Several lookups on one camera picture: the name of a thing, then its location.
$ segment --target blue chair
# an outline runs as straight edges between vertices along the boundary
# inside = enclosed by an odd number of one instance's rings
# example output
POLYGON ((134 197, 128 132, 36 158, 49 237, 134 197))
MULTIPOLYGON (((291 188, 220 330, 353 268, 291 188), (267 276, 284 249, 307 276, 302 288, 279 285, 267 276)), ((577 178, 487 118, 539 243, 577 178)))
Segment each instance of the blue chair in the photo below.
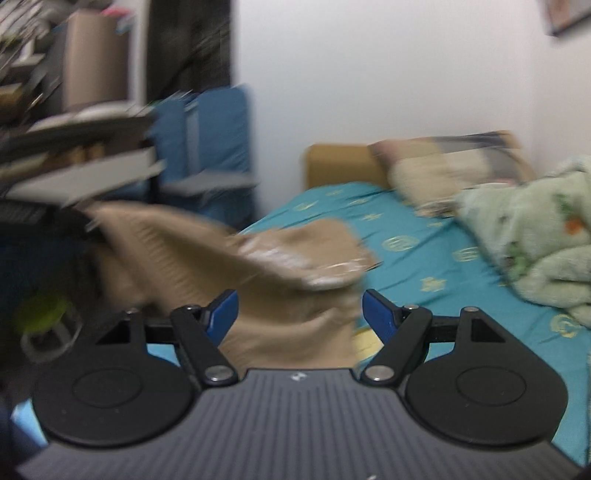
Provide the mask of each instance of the blue chair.
MULTIPOLYGON (((240 87, 176 94, 156 107, 150 130, 158 158, 160 202, 242 229, 254 219, 248 103, 240 87)), ((110 198, 144 199, 145 182, 110 198)))

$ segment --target teal bedsheet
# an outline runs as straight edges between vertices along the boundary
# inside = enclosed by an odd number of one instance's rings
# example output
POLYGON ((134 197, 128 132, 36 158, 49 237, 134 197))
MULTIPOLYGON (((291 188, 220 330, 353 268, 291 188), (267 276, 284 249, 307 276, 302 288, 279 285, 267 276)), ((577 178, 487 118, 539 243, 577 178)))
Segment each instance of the teal bedsheet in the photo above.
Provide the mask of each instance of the teal bedsheet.
MULTIPOLYGON (((396 304, 416 303, 439 315, 458 315, 462 307, 478 306, 550 364, 569 390, 569 405, 553 442, 575 462, 586 463, 589 330, 559 310, 519 299, 453 219, 416 217, 395 193, 369 184, 308 190, 246 232, 318 218, 346 222, 382 261, 367 273, 366 288, 375 288, 396 304)), ((364 325, 361 319, 359 326, 364 325)), ((433 345, 429 355, 450 348, 433 345)))

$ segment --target green object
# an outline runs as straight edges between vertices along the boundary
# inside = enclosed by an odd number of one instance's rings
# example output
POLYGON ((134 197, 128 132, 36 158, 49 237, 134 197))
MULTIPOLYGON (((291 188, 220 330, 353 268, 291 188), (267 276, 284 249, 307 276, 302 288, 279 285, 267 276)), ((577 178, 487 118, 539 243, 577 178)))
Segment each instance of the green object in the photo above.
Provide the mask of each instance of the green object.
POLYGON ((591 328, 591 156, 521 187, 481 186, 456 197, 458 220, 513 289, 565 309, 591 328))
POLYGON ((57 292, 37 292, 25 299, 14 314, 12 325, 18 333, 44 333, 58 323, 70 307, 57 292))

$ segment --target green blanket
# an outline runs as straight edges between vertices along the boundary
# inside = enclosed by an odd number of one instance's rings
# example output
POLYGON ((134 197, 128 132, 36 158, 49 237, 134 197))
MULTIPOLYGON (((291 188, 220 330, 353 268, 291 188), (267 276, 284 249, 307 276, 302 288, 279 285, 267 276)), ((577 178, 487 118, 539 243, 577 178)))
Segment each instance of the green blanket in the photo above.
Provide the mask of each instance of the green blanket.
POLYGON ((515 291, 591 327, 591 157, 520 187, 464 190, 457 216, 515 291))

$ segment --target dark curtain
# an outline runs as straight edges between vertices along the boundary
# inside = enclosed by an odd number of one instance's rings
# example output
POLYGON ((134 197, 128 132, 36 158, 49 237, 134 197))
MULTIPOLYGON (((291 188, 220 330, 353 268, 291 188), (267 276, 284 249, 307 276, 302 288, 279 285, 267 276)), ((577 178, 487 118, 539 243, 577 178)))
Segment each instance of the dark curtain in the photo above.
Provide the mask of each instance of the dark curtain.
POLYGON ((230 85, 230 1, 151 0, 147 100, 230 85))

